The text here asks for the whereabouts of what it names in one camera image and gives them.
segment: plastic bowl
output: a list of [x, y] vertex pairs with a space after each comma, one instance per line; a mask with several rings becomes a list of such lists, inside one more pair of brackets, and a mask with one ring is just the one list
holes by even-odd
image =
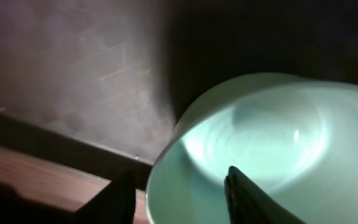
[[151, 223], [230, 223], [229, 166], [307, 223], [358, 223], [358, 86], [249, 75], [206, 92], [183, 117], [150, 175]]

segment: wooden floor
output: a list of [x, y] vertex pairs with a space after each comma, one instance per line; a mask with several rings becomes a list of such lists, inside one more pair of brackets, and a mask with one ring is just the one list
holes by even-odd
[[[75, 211], [109, 181], [0, 147], [0, 183], [23, 198]], [[147, 224], [144, 193], [137, 192], [134, 224]]]

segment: black strip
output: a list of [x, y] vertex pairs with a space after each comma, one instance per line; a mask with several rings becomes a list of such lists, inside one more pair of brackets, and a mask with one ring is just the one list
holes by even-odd
[[109, 180], [130, 171], [145, 190], [152, 166], [0, 114], [0, 146]]

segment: bowl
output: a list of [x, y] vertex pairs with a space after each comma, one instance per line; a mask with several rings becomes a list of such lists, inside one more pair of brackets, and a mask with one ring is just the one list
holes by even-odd
[[151, 223], [230, 223], [229, 166], [307, 223], [358, 223], [358, 86], [247, 75], [183, 118], [149, 177]]

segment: gray table surface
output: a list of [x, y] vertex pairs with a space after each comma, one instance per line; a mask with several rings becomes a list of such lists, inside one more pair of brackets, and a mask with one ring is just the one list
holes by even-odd
[[358, 83], [358, 1], [0, 0], [0, 113], [146, 163], [252, 72]]

